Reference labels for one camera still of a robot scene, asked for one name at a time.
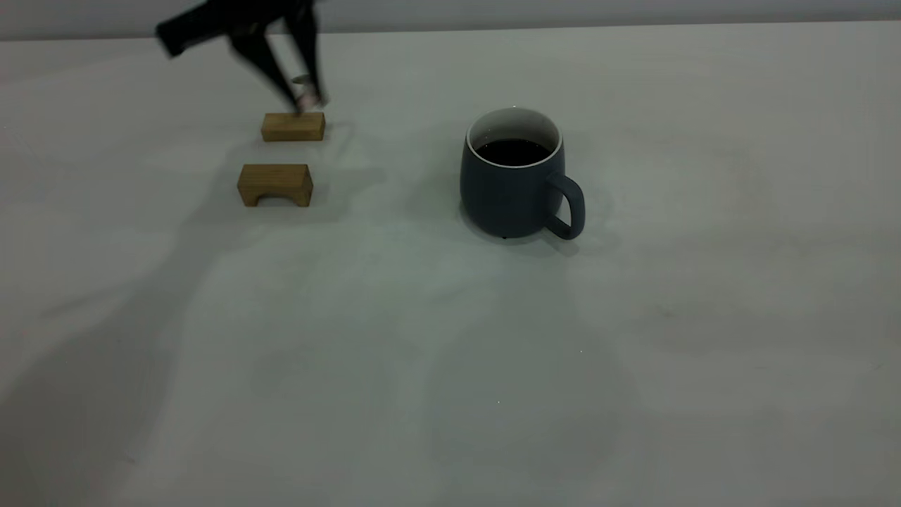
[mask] robotic arm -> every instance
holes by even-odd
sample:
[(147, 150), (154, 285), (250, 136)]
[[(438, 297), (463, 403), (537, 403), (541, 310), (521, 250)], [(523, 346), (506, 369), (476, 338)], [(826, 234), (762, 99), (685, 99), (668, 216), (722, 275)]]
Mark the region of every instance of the robotic arm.
[[(295, 97), (266, 40), (266, 28), (280, 18), (309, 74), (301, 97)], [(234, 51), (261, 72), (298, 114), (326, 102), (316, 53), (318, 33), (313, 0), (207, 0), (157, 26), (157, 37), (170, 58), (201, 42), (227, 36)]]

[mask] mug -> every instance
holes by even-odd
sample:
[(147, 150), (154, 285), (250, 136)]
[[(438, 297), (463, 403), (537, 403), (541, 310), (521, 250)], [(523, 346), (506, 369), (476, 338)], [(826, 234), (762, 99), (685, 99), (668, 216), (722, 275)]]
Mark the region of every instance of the mug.
[[(523, 140), (550, 153), (528, 165), (501, 165), (478, 153), (497, 141)], [(460, 170), (460, 197), (472, 221), (504, 239), (537, 233), (544, 227), (563, 239), (585, 228), (585, 197), (566, 176), (563, 136), (547, 116), (522, 107), (498, 109), (480, 117), (466, 134)], [(557, 218), (563, 198), (572, 224)]]

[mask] wall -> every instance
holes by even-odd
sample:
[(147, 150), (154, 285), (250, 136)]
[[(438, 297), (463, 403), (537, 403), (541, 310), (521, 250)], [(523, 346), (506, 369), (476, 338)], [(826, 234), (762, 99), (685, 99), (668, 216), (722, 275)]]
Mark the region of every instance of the wall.
[[(0, 0), (0, 39), (144, 36), (196, 0)], [(885, 0), (329, 0), (331, 32), (901, 17)]]

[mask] mug handle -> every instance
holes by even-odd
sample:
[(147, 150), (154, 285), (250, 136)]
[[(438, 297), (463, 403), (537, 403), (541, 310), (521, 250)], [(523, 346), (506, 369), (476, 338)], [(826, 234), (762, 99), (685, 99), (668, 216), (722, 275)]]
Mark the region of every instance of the mug handle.
[(546, 226), (555, 235), (563, 239), (576, 239), (585, 229), (585, 196), (579, 185), (559, 172), (553, 172), (547, 179), (548, 185), (560, 191), (569, 202), (569, 215), (572, 225), (566, 225), (556, 216), (548, 219)]

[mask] rectangular wooden block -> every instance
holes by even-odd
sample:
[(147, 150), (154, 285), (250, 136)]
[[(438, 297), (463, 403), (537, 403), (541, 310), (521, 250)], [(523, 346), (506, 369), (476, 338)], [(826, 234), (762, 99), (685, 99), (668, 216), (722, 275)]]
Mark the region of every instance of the rectangular wooden block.
[(321, 141), (325, 135), (324, 113), (267, 113), (263, 119), (263, 141)]

